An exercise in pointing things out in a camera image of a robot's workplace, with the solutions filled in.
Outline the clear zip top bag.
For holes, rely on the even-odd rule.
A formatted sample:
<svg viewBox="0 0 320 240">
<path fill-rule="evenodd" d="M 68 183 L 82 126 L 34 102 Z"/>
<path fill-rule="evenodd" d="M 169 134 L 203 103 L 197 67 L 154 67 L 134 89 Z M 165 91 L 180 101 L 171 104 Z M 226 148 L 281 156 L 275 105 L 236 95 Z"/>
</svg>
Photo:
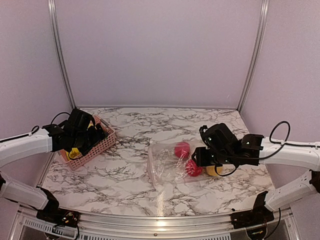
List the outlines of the clear zip top bag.
<svg viewBox="0 0 320 240">
<path fill-rule="evenodd" d="M 186 163 L 197 147 L 204 144 L 199 140 L 185 141 L 190 145 L 189 157 L 186 159 L 175 156 L 174 148 L 177 143 L 156 143 L 149 146 L 147 153 L 147 173 L 154 187 L 165 185 L 185 184 L 206 180 L 217 176 L 206 174 L 206 167 L 199 176 L 192 177 L 186 173 Z"/>
</svg>

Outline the yellow fake lemon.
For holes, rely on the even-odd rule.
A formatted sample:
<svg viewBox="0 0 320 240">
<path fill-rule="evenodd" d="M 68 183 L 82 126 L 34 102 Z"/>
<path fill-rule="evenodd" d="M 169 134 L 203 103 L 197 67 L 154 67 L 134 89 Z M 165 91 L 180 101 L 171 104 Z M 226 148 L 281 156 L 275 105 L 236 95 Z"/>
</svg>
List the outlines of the yellow fake lemon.
<svg viewBox="0 0 320 240">
<path fill-rule="evenodd" d="M 223 167 L 222 166 L 207 166 L 205 168 L 205 173 L 209 176 L 212 176 L 212 177 L 220 177 L 220 175 L 222 174 L 223 172 Z"/>
</svg>

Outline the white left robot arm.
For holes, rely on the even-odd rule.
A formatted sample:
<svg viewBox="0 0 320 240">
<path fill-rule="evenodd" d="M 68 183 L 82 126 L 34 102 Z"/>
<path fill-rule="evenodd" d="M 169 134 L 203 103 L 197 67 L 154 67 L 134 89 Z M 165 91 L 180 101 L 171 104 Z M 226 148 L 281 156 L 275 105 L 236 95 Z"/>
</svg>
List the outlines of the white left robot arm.
<svg viewBox="0 0 320 240">
<path fill-rule="evenodd" d="M 106 134 L 100 125 L 84 129 L 73 128 L 71 131 L 65 131 L 56 124 L 45 125 L 36 132 L 1 140 L 0 166 L 42 153 L 60 150 L 70 152 L 73 148 L 77 148 L 85 156 L 105 138 Z M 44 215 L 53 223 L 63 219 L 63 211 L 58 208 L 59 202 L 50 192 L 22 183 L 5 173 L 0 174 L 0 196 L 43 210 Z"/>
</svg>

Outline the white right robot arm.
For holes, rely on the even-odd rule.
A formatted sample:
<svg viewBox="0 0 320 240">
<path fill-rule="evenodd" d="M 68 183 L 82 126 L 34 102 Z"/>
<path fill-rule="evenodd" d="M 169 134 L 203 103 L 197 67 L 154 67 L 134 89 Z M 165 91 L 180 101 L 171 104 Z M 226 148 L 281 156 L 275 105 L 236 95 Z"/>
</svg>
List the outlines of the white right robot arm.
<svg viewBox="0 0 320 240">
<path fill-rule="evenodd" d="M 272 140 L 259 134 L 247 134 L 238 140 L 234 135 L 205 136 L 202 147 L 196 147 L 191 158 L 198 167 L 221 167 L 232 165 L 258 166 L 279 164 L 307 169 L 299 178 L 256 197 L 254 208 L 247 219 L 258 224 L 284 205 L 317 194 L 320 191 L 320 145 L 319 143 L 295 143 Z"/>
</svg>

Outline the yellow fake banana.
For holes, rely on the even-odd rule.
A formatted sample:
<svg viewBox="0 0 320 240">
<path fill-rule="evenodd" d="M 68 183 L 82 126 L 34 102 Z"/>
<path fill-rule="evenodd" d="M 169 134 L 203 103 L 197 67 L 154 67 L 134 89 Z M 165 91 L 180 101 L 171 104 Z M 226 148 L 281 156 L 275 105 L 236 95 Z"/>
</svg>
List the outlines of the yellow fake banana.
<svg viewBox="0 0 320 240">
<path fill-rule="evenodd" d="M 77 159 L 80 159 L 82 157 L 82 154 L 77 148 L 72 148 L 70 152 L 65 152 L 67 160 L 69 161 L 75 161 Z"/>
</svg>

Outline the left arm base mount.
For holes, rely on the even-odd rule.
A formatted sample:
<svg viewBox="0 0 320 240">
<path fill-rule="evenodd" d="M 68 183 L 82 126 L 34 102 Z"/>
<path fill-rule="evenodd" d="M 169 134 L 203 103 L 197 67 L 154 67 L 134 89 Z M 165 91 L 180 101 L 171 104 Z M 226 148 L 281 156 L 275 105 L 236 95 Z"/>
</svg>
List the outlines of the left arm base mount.
<svg viewBox="0 0 320 240">
<path fill-rule="evenodd" d="M 78 211 L 60 208 L 59 201 L 49 190 L 42 187 L 39 189 L 44 192 L 48 202 L 43 209 L 37 210 L 36 217 L 40 220 L 53 223 L 56 227 L 67 226 L 76 228 L 78 226 L 80 213 Z"/>
</svg>

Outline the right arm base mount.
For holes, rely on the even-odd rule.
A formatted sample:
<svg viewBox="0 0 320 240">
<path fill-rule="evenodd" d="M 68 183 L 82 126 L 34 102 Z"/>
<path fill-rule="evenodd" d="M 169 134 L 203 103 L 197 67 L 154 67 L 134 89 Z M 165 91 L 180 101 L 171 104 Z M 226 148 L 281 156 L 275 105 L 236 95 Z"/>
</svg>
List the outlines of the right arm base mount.
<svg viewBox="0 0 320 240">
<path fill-rule="evenodd" d="M 273 211 L 270 211 L 265 206 L 267 193 L 268 191 L 264 191 L 257 195 L 251 210 L 234 212 L 230 215 L 231 224 L 234 229 L 266 224 L 275 219 Z"/>
</svg>

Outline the red fake dragon fruit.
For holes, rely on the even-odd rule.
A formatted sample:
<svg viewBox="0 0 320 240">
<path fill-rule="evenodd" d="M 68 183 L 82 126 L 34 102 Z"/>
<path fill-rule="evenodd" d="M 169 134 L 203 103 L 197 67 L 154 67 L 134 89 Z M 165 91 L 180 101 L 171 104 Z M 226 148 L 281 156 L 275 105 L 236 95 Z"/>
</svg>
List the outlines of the red fake dragon fruit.
<svg viewBox="0 0 320 240">
<path fill-rule="evenodd" d="M 197 166 L 194 160 L 189 159 L 185 165 L 186 173 L 191 177 L 197 177 L 203 172 L 203 168 Z"/>
<path fill-rule="evenodd" d="M 187 159 L 190 154 L 190 144 L 187 142 L 179 142 L 174 147 L 174 154 L 180 159 Z"/>
</svg>

